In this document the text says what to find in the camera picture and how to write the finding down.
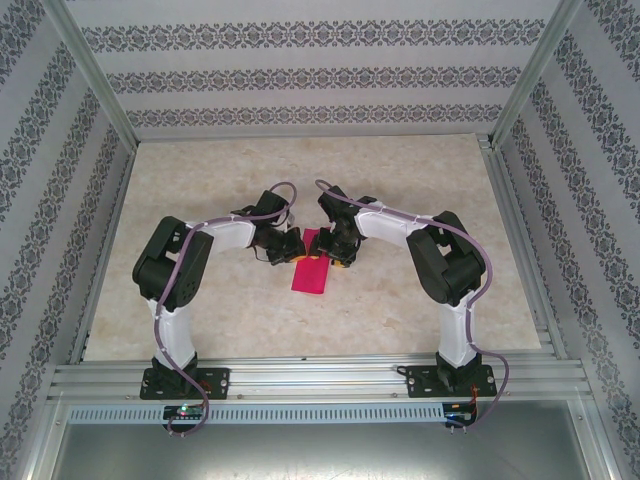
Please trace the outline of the pink paper sheet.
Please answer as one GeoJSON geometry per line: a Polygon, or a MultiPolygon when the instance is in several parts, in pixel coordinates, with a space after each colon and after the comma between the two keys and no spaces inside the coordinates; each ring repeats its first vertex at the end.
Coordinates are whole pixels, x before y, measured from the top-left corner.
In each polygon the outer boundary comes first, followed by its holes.
{"type": "Polygon", "coordinates": [[[309,253],[296,262],[291,284],[292,291],[313,295],[322,295],[325,292],[330,259],[323,252],[311,251],[312,240],[318,233],[318,229],[304,229],[302,240],[309,253]]]}

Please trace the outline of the aluminium front rail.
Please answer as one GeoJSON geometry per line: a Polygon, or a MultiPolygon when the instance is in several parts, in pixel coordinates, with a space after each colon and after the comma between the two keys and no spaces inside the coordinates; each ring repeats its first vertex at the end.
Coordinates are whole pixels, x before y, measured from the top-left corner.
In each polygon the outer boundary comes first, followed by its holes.
{"type": "MultiPolygon", "coordinates": [[[[508,366],[486,358],[497,382],[507,383],[503,398],[515,400],[589,399],[592,384],[579,360],[548,352],[510,354],[508,366]]],[[[210,359],[200,366],[227,368],[230,403],[405,402],[406,380],[400,366],[432,365],[431,355],[359,355],[210,359]]],[[[46,394],[68,403],[133,403],[139,398],[147,363],[86,361],[55,368],[46,394]]]]}

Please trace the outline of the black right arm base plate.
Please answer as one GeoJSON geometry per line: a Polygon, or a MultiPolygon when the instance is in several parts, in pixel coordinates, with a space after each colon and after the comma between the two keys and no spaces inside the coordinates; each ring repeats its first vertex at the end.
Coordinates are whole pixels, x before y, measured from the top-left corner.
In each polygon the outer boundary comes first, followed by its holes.
{"type": "Polygon", "coordinates": [[[449,379],[446,384],[435,365],[414,365],[404,368],[407,393],[410,398],[463,398],[477,395],[494,397],[498,386],[492,368],[481,365],[462,379],[449,379]]]}

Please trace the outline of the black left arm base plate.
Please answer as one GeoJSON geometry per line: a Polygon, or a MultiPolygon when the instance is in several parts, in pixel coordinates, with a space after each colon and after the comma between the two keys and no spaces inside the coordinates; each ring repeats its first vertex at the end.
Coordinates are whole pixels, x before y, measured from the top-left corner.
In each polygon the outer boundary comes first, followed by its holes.
{"type": "MultiPolygon", "coordinates": [[[[209,400],[225,400],[230,384],[227,368],[197,368],[193,380],[209,400]]],[[[199,390],[179,373],[162,373],[148,368],[144,371],[139,397],[142,400],[202,400],[199,390]]]]}

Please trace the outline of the left circuit board green light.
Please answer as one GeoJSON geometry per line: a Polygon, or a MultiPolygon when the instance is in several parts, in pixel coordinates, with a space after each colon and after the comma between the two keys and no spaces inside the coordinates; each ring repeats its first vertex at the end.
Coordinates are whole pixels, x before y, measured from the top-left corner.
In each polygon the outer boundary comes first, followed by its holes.
{"type": "Polygon", "coordinates": [[[163,420],[168,421],[200,421],[205,413],[201,405],[176,405],[165,406],[163,410],[163,420]]]}

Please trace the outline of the aluminium side rail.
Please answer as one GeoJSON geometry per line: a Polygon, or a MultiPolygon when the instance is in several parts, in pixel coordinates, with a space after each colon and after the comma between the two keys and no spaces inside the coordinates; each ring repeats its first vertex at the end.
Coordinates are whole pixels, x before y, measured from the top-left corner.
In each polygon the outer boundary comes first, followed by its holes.
{"type": "Polygon", "coordinates": [[[550,338],[553,352],[558,359],[567,360],[567,354],[549,296],[541,277],[533,247],[528,236],[515,191],[504,160],[496,152],[486,134],[477,134],[476,139],[497,201],[514,260],[524,288],[534,323],[545,330],[550,338]]]}
{"type": "Polygon", "coordinates": [[[117,189],[109,209],[106,228],[103,232],[103,236],[101,237],[101,244],[96,257],[96,263],[92,271],[88,290],[82,304],[80,316],[76,323],[74,335],[71,339],[70,348],[65,360],[66,364],[75,365],[80,363],[84,358],[87,339],[90,336],[91,325],[97,309],[109,257],[117,232],[118,222],[120,220],[124,199],[138,150],[139,148],[136,147],[128,154],[121,175],[119,176],[117,189]]]}

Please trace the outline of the aluminium frame post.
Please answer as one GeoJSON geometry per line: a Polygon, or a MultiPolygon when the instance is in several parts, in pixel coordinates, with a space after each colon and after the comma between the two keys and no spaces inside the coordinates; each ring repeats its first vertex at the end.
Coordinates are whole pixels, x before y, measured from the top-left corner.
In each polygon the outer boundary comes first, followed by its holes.
{"type": "Polygon", "coordinates": [[[489,135],[493,149],[500,147],[504,143],[512,125],[524,108],[530,93],[582,3],[583,0],[559,0],[553,15],[542,32],[539,42],[489,135]]]}
{"type": "Polygon", "coordinates": [[[140,141],[65,0],[41,0],[46,14],[74,57],[111,124],[129,152],[140,141]]]}

